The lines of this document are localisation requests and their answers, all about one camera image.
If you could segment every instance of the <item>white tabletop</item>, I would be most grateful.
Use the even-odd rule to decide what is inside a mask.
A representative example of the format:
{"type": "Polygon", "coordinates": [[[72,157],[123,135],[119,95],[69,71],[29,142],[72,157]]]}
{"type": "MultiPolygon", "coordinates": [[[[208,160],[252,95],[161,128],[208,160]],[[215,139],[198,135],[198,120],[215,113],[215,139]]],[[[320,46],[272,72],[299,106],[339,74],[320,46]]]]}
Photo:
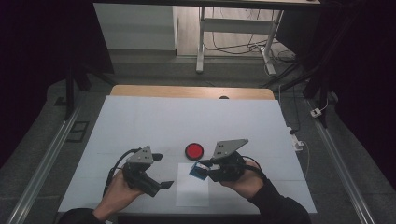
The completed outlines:
{"type": "Polygon", "coordinates": [[[203,159],[209,159],[218,141],[242,138],[248,143],[238,152],[256,159],[281,194],[316,213],[277,101],[133,96],[107,96],[59,212],[94,208],[118,158],[131,148],[150,146],[163,159],[148,175],[175,183],[154,198],[140,196],[123,213],[258,214],[254,205],[210,179],[198,180],[186,192],[186,184],[197,181],[188,175],[188,144],[201,144],[203,159]]]}

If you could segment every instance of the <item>wall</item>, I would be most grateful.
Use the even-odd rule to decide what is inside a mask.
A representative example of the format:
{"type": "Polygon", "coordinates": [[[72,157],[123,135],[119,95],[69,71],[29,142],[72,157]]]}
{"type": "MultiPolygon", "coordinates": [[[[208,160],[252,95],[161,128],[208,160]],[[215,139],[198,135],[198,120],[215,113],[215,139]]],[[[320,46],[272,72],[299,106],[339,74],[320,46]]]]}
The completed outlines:
{"type": "Polygon", "coordinates": [[[175,7],[94,4],[108,49],[176,49],[175,7]]]}

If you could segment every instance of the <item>person's left hand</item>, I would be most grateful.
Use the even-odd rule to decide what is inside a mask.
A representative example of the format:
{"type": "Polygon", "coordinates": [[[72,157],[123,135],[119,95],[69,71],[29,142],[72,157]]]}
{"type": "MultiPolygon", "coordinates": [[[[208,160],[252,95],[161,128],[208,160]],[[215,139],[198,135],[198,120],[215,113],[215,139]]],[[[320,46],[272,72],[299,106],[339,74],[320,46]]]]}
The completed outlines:
{"type": "Polygon", "coordinates": [[[119,170],[113,176],[113,180],[102,201],[92,213],[100,221],[105,221],[111,215],[124,209],[141,194],[144,194],[142,190],[129,188],[124,180],[122,170],[119,170]]]}

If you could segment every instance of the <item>white paper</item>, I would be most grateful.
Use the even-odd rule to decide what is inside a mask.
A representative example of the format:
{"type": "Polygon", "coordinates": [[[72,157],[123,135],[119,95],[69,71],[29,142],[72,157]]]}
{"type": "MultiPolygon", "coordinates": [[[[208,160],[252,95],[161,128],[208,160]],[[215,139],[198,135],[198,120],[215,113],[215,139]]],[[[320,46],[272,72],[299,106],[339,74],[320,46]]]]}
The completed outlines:
{"type": "Polygon", "coordinates": [[[193,163],[178,164],[176,206],[208,207],[208,178],[201,180],[189,175],[192,166],[193,163]]]}

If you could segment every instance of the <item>person's right hand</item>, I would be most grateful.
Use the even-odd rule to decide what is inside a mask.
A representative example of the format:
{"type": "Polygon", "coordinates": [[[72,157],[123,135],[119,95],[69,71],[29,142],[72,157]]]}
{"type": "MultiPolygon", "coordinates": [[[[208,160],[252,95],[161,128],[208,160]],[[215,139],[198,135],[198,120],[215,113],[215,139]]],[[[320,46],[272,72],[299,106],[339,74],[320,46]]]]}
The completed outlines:
{"type": "MultiPolygon", "coordinates": [[[[256,162],[246,162],[246,165],[259,168],[256,162]]],[[[245,170],[244,174],[237,181],[222,181],[220,184],[224,187],[235,190],[239,195],[246,199],[252,198],[257,191],[264,186],[262,178],[251,170],[245,170]]]]}

